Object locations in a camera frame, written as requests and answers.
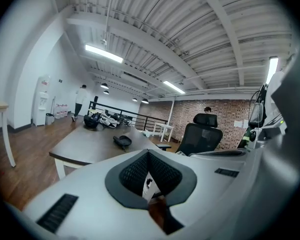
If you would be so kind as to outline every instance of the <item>trash can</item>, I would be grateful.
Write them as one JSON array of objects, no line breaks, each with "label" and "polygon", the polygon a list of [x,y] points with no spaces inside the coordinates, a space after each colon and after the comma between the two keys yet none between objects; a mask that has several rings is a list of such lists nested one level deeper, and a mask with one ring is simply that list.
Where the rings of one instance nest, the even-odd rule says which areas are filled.
[{"label": "trash can", "polygon": [[47,126],[51,125],[55,121],[55,116],[50,113],[45,114],[45,124]]}]

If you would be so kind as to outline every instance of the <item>paper on wall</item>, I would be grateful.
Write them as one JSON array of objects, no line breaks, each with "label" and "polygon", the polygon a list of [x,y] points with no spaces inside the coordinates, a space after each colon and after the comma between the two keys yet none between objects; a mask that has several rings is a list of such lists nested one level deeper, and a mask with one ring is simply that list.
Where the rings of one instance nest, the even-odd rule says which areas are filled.
[{"label": "paper on wall", "polygon": [[249,123],[249,121],[244,119],[243,128],[248,128],[248,126],[249,126],[248,123]]},{"label": "paper on wall", "polygon": [[242,121],[234,121],[233,126],[242,128]]}]

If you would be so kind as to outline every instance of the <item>cable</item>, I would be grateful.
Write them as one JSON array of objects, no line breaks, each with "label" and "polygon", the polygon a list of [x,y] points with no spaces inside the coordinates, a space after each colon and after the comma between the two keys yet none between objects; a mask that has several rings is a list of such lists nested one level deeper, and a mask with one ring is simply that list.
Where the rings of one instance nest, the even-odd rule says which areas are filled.
[{"label": "cable", "polygon": [[250,105],[251,105],[251,101],[252,99],[254,98],[254,96],[257,94],[257,93],[260,93],[261,91],[260,90],[257,90],[251,97],[250,101],[249,101],[249,110],[248,110],[248,121],[250,122]]}]

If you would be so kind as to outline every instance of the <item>water cooler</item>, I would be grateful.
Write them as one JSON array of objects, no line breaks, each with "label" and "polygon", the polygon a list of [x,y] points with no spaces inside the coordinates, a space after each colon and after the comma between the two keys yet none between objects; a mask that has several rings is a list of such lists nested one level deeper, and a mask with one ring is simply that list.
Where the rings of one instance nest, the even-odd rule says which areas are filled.
[{"label": "water cooler", "polygon": [[38,79],[33,107],[33,123],[36,126],[44,126],[46,123],[49,82],[49,75],[40,76]]}]

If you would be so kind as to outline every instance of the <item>ceiling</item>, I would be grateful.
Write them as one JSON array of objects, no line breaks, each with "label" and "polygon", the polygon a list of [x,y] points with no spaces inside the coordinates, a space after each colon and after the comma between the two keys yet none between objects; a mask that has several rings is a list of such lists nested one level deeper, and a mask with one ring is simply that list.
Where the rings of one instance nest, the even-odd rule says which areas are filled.
[{"label": "ceiling", "polygon": [[[177,95],[164,81],[189,95],[251,93],[269,57],[284,69],[294,53],[292,24],[275,0],[55,1],[59,11],[74,7],[66,33],[92,79],[141,97]],[[87,43],[124,61],[90,54]]]}]

